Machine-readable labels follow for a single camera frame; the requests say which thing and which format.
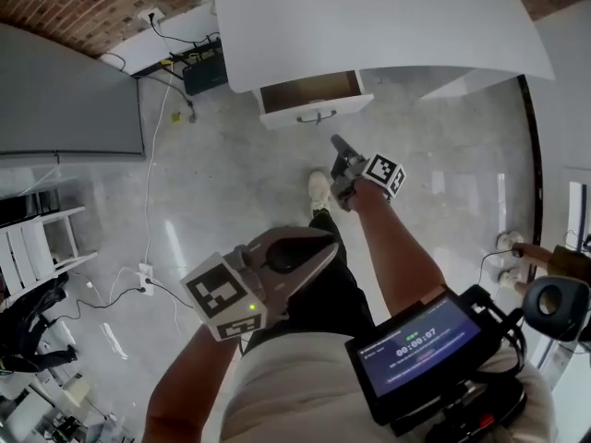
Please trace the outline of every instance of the electrical socket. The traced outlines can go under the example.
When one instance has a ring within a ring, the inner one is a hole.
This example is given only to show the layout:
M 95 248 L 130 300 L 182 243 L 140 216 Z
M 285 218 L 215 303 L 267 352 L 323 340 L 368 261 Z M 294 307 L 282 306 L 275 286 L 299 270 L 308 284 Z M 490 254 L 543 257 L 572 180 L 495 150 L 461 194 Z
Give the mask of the electrical socket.
M 151 279 L 154 277 L 154 267 L 152 266 L 152 264 L 146 264 L 144 262 L 140 262 L 138 275 L 139 275 L 139 286 L 144 287 L 146 289 L 146 292 L 144 292 L 144 293 L 149 296 L 154 295 L 153 284 L 146 281 L 147 278 Z
M 152 19 L 154 23 L 164 18 L 164 13 L 158 7 L 150 8 L 148 10 L 141 10 L 138 13 L 138 18 L 143 19 L 144 21 L 147 21 L 148 24 L 150 24 L 150 14 L 152 13 L 154 14 L 154 18 Z

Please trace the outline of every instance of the white table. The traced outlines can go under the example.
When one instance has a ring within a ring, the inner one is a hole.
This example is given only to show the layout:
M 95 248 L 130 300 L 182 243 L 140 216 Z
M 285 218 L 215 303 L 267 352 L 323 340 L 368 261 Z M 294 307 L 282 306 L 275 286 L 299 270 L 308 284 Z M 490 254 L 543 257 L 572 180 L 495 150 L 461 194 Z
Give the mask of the white table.
M 215 0 L 215 5 L 236 92 L 386 66 L 462 66 L 507 77 L 554 77 L 520 0 Z

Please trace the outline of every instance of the tablet screen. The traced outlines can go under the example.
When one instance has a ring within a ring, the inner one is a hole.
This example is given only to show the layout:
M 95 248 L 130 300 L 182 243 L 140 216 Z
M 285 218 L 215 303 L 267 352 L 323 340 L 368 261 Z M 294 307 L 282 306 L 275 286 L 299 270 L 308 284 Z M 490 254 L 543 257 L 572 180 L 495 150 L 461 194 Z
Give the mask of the tablet screen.
M 438 365 L 479 332 L 478 325 L 444 297 L 357 353 L 376 396 L 381 397 Z

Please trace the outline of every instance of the white drawer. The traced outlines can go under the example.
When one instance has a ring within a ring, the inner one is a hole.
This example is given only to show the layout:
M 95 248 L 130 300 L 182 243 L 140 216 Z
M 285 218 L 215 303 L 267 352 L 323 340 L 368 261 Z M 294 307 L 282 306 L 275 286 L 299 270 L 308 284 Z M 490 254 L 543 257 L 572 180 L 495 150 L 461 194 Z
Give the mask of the white drawer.
M 255 91 L 260 121 L 269 129 L 319 124 L 339 114 L 359 112 L 373 100 L 357 71 L 302 78 Z

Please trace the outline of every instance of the hand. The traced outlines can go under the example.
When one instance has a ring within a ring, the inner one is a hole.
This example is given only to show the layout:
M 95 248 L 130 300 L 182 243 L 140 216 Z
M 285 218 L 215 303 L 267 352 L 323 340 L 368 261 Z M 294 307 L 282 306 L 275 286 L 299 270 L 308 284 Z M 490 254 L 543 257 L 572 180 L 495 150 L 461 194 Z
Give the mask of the hand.
M 359 213 L 368 205 L 386 201 L 381 188 L 367 179 L 355 180 L 355 194 L 349 198 L 349 208 Z

